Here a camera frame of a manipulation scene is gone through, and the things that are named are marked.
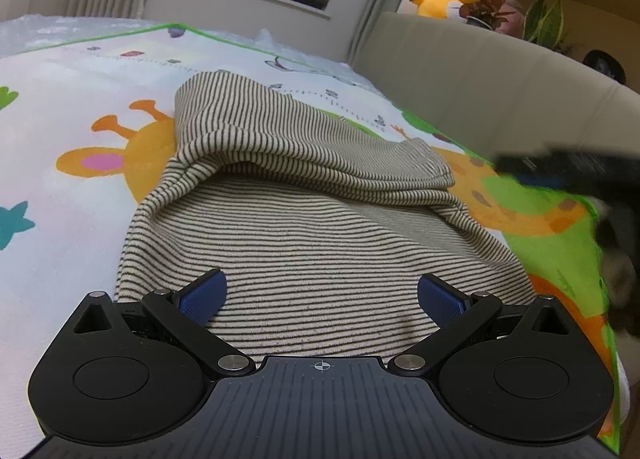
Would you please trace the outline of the beige padded headboard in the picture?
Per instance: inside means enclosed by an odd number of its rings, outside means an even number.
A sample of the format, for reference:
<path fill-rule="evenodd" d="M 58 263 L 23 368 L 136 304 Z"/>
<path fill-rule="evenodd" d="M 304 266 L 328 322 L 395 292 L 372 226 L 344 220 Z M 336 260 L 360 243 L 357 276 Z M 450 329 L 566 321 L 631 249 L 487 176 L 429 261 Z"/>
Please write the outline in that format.
<path fill-rule="evenodd" d="M 488 159 L 547 146 L 639 151 L 638 93 L 477 26 L 384 12 L 352 68 L 396 107 Z"/>

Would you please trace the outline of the red leafed potted plant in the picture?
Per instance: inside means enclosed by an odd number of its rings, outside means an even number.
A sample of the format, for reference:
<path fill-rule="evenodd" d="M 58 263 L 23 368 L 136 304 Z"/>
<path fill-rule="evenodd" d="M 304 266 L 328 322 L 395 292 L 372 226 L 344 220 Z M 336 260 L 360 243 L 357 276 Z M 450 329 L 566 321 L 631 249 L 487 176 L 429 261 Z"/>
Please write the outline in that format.
<path fill-rule="evenodd" d="M 517 0 L 474 0 L 463 4 L 460 17 L 470 26 L 520 37 L 524 31 L 525 17 Z"/>

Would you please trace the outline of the green leafed plant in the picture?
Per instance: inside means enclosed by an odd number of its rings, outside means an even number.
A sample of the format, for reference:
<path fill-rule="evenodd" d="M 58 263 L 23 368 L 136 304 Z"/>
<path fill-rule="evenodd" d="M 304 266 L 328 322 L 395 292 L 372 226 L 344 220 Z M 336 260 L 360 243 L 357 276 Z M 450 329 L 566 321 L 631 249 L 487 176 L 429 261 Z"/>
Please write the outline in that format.
<path fill-rule="evenodd" d="M 562 0 L 536 0 L 526 11 L 523 40 L 559 54 L 567 55 L 565 14 Z"/>

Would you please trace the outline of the beige striped knit sweater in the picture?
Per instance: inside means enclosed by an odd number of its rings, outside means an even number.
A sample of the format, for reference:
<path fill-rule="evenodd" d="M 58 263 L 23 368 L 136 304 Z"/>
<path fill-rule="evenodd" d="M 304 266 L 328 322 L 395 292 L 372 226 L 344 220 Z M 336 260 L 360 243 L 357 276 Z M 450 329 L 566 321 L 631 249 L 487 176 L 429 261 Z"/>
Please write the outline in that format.
<path fill-rule="evenodd" d="M 426 274 L 508 304 L 534 298 L 421 139 L 371 136 L 227 71 L 177 90 L 175 138 L 129 225 L 119 301 L 219 269 L 227 298 L 207 328 L 261 361 L 398 354 L 435 330 L 417 297 Z"/>

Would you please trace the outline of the colourful cartoon animal play mat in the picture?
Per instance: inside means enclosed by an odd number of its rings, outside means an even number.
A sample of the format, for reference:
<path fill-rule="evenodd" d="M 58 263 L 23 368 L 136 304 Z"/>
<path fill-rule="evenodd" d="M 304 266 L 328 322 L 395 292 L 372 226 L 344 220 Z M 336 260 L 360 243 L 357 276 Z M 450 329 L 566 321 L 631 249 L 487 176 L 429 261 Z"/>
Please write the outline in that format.
<path fill-rule="evenodd" d="M 1 23 L 1 458 L 21 458 L 42 441 L 27 400 L 32 369 L 55 333 L 90 290 L 114 294 L 116 269 L 126 228 L 138 203 L 157 184 L 175 151 L 174 98 L 178 87 L 201 71 L 229 70 L 270 86 L 329 113 L 363 133 L 386 140 L 420 137 L 428 145 L 472 156 L 469 141 L 451 140 L 435 120 L 420 119 L 396 107 L 352 69 L 301 52 L 229 40 L 183 26 L 89 19 L 88 26 L 53 20 L 53 26 L 30 26 L 28 20 Z M 578 200 L 564 231 L 553 234 L 552 220 L 568 196 L 516 185 L 508 178 L 480 171 L 492 205 L 530 217 L 547 231 L 516 234 L 506 211 L 491 217 L 489 232 L 533 271 L 535 289 L 561 293 L 570 312 L 585 323 L 605 364 L 614 372 L 614 409 L 600 437 L 613 449 L 620 445 L 620 425 L 628 411 L 626 371 L 617 356 L 613 332 L 605 327 L 603 283 L 587 241 L 596 213 Z M 408 343 L 410 335 L 435 329 L 416 310 L 416 291 L 396 294 L 390 311 L 400 322 L 381 349 L 354 346 L 369 335 L 365 315 L 347 315 L 360 323 L 343 333 L 305 325 L 312 305 L 303 292 L 303 317 L 280 329 L 263 321 L 249 335 L 260 338 L 258 351 L 282 355 L 352 355 L 385 357 L 390 343 Z M 265 353 L 258 353 L 262 359 Z"/>

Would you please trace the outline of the black round object on shelf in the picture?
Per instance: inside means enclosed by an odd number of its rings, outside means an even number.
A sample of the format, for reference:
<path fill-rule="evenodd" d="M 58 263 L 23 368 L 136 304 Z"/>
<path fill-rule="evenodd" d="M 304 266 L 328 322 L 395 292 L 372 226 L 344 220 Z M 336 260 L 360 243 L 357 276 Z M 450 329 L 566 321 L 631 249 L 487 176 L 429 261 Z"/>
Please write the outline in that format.
<path fill-rule="evenodd" d="M 626 84 L 626 72 L 620 62 L 612 55 L 600 49 L 593 49 L 585 54 L 582 63 L 597 72 L 606 75 L 608 78 Z"/>

